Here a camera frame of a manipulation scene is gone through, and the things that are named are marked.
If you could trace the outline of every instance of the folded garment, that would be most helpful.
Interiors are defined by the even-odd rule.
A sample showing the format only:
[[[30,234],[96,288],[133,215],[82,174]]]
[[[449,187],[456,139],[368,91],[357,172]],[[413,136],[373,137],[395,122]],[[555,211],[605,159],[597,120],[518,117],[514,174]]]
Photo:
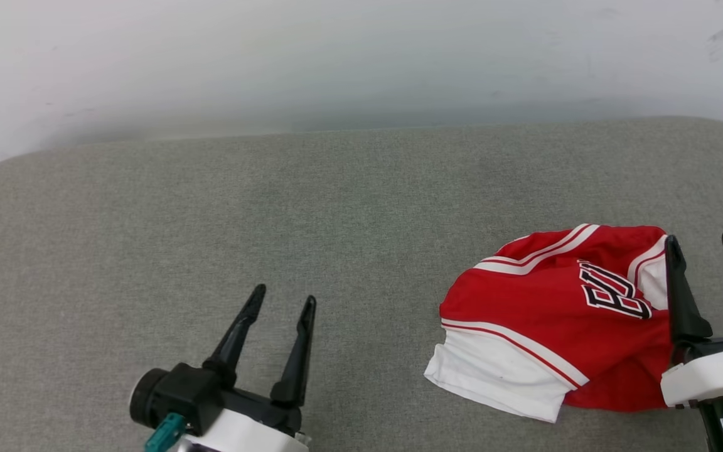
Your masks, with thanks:
[[[665,408],[665,232],[582,224],[505,244],[456,280],[439,307],[444,344],[425,377],[511,414],[560,405]]]

